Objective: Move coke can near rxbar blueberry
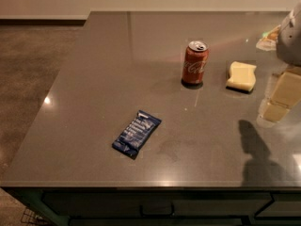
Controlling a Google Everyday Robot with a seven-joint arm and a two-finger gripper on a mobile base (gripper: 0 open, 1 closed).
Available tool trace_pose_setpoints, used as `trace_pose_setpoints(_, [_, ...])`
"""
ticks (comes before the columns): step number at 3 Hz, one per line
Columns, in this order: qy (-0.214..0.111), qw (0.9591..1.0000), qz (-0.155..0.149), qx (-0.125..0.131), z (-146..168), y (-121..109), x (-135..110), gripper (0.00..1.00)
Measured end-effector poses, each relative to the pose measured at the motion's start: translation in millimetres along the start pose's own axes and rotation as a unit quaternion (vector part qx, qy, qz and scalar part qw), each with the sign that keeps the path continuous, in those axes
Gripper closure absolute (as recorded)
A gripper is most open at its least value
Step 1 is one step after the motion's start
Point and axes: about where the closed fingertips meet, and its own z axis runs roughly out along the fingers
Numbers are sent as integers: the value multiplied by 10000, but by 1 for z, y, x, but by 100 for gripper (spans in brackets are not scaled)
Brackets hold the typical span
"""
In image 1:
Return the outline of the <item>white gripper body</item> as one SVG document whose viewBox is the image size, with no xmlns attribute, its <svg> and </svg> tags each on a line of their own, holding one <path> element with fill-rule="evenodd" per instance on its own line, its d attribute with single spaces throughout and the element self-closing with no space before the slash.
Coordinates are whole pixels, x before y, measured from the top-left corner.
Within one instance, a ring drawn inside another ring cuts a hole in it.
<svg viewBox="0 0 301 226">
<path fill-rule="evenodd" d="M 287 64 L 301 66 L 301 3 L 297 3 L 280 25 L 277 57 Z"/>
</svg>

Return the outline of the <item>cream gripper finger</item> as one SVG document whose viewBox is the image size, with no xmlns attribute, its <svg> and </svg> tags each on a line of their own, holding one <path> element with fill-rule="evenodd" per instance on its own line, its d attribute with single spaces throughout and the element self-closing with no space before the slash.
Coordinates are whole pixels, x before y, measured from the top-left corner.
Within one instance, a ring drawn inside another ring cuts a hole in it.
<svg viewBox="0 0 301 226">
<path fill-rule="evenodd" d="M 259 108 L 259 119 L 266 123 L 281 121 L 301 101 L 301 68 L 288 67 L 270 77 L 264 99 Z"/>
</svg>

